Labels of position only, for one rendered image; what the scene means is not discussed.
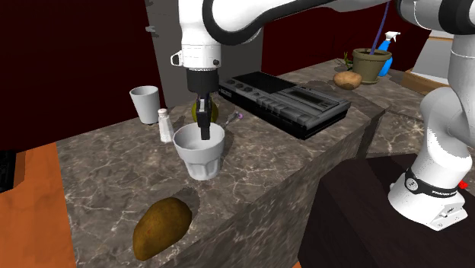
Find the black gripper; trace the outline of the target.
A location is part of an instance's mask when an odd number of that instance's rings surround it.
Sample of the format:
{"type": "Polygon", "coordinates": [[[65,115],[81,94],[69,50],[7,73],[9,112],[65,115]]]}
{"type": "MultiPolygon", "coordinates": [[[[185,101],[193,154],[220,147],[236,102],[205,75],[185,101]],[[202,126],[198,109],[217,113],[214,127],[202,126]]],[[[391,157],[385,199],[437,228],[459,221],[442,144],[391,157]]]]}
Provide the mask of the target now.
{"type": "Polygon", "coordinates": [[[212,103],[208,94],[218,90],[218,71],[216,69],[206,71],[187,69],[186,79],[188,90],[200,96],[196,101],[196,121],[201,131],[201,140],[209,140],[212,103]]]}

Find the olive yellow round fruit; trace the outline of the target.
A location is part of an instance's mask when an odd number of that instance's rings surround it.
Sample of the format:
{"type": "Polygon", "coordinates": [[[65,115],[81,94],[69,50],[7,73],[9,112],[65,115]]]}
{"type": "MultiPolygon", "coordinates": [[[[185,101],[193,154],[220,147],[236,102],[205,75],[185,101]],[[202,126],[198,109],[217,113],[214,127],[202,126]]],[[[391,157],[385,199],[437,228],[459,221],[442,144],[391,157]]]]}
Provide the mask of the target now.
{"type": "MultiPolygon", "coordinates": [[[[218,106],[216,103],[210,99],[211,105],[212,105],[212,113],[211,113],[211,122],[215,123],[216,120],[218,119],[218,106]]],[[[196,103],[193,104],[192,106],[192,118],[196,122],[197,121],[197,116],[196,116],[196,103]]]]}

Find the small grey purple-tipped tool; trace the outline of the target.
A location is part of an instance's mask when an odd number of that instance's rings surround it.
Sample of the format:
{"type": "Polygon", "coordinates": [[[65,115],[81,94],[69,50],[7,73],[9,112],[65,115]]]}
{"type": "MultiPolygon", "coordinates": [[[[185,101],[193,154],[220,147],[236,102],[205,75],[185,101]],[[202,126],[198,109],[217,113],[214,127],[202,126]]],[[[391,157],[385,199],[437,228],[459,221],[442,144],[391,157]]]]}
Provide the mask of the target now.
{"type": "Polygon", "coordinates": [[[236,119],[242,119],[244,115],[238,111],[233,112],[228,116],[227,120],[224,123],[224,126],[227,126],[229,123],[233,122],[236,119]]]}

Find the white faceted cup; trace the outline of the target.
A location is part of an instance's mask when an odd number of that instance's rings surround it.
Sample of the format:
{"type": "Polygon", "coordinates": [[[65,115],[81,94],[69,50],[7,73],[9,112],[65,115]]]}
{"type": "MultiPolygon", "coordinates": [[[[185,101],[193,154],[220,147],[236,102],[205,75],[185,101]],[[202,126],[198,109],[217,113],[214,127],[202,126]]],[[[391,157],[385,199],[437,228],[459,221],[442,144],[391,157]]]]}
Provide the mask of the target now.
{"type": "Polygon", "coordinates": [[[175,149],[184,161],[189,175],[195,180],[210,180],[220,171],[225,131],[215,123],[211,123],[209,131],[210,139],[202,140],[198,124],[191,123],[174,133],[175,149]]]}

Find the white salt shaker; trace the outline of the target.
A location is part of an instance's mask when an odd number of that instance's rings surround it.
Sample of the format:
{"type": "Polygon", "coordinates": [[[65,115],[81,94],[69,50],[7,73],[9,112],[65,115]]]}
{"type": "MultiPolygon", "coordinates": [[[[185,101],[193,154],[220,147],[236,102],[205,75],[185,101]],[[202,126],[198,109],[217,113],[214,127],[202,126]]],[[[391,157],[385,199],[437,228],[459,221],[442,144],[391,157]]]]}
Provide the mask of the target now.
{"type": "Polygon", "coordinates": [[[161,108],[158,110],[158,125],[161,141],[164,143],[172,142],[174,128],[167,109],[161,108]]]}

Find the plain white cup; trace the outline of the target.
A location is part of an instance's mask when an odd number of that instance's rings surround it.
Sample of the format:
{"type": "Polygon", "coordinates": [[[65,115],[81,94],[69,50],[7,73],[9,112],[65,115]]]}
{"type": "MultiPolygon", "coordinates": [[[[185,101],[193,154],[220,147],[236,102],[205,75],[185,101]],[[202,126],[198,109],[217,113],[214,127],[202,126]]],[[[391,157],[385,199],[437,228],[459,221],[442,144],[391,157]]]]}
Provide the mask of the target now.
{"type": "Polygon", "coordinates": [[[133,88],[130,97],[142,123],[151,125],[158,121],[160,98],[156,86],[146,85],[133,88]]]}

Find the large brown potato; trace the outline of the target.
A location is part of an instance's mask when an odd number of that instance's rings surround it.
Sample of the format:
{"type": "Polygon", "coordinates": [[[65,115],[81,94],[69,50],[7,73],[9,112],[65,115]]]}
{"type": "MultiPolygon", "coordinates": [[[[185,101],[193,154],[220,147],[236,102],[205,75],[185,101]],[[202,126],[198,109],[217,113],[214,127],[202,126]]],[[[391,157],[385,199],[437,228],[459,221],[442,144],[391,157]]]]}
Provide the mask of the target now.
{"type": "Polygon", "coordinates": [[[192,211],[178,198],[161,199],[149,207],[136,225],[132,249],[137,260],[145,261],[178,242],[188,231],[192,211]]]}

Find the small tan potato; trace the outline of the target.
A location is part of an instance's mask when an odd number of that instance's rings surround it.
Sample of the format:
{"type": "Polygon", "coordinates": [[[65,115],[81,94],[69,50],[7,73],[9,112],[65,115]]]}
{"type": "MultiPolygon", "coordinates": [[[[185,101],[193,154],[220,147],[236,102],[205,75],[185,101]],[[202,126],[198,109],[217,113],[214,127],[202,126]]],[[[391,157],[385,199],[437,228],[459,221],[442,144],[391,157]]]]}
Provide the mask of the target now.
{"type": "Polygon", "coordinates": [[[345,90],[354,90],[362,83],[360,74],[352,71],[339,72],[333,76],[334,84],[345,90]]]}

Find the plant in olive pot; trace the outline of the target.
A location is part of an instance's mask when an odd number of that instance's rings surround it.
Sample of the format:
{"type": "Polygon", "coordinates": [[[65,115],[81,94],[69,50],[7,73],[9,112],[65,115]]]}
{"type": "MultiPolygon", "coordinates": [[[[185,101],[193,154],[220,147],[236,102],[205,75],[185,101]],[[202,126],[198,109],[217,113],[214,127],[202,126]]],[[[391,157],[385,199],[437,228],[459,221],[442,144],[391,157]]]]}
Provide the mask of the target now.
{"type": "Polygon", "coordinates": [[[376,49],[376,44],[381,37],[384,23],[386,21],[390,2],[387,2],[384,9],[384,16],[378,28],[377,36],[369,49],[354,49],[352,51],[352,59],[348,57],[348,53],[344,53],[344,62],[348,71],[358,73],[362,77],[362,84],[373,85],[379,81],[378,73],[385,62],[392,57],[388,51],[376,49]]]}

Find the dark robot stand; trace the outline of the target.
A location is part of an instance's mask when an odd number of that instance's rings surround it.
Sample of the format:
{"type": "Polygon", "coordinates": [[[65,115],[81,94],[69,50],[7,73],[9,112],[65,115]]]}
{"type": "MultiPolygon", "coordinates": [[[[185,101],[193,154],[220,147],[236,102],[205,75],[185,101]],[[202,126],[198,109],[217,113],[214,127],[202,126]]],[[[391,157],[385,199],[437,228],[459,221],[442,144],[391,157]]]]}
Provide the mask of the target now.
{"type": "Polygon", "coordinates": [[[342,161],[321,179],[298,252],[302,268],[475,268],[475,196],[441,231],[404,218],[389,186],[414,154],[342,161]]]}

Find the blue spray bottle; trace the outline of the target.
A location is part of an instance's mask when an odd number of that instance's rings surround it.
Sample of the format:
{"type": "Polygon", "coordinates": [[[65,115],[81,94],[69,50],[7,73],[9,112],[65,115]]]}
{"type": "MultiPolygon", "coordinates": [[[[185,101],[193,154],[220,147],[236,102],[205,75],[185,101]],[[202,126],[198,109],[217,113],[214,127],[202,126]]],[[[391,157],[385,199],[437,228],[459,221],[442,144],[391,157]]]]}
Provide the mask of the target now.
{"type": "MultiPolygon", "coordinates": [[[[383,51],[387,51],[390,44],[391,44],[391,41],[396,41],[396,38],[397,36],[400,35],[400,32],[396,32],[396,31],[388,31],[385,33],[385,40],[380,44],[380,46],[378,47],[379,50],[383,50],[383,51]]],[[[378,76],[379,77],[384,77],[390,67],[391,67],[391,64],[393,62],[393,58],[390,57],[386,62],[385,64],[383,65],[383,67],[381,68],[380,72],[378,73],[378,76]]]]}

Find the light wooden box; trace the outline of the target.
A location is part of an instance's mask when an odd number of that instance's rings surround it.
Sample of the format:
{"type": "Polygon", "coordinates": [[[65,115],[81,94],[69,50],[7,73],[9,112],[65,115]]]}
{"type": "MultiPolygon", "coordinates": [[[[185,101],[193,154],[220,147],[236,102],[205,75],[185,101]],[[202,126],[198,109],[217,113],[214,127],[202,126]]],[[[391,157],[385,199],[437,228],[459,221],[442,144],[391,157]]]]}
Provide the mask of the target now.
{"type": "Polygon", "coordinates": [[[448,87],[448,69],[451,56],[452,37],[430,36],[416,64],[403,73],[401,85],[420,94],[448,87]]]}

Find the black cassette recorder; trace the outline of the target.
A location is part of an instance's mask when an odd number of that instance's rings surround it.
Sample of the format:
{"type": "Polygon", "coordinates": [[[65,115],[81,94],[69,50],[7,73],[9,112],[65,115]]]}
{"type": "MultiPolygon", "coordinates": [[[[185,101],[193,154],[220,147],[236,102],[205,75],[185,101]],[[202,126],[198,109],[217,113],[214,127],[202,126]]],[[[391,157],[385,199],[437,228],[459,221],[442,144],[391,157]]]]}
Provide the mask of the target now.
{"type": "Polygon", "coordinates": [[[226,100],[298,139],[308,139],[343,119],[351,103],[264,72],[219,82],[226,100]]]}

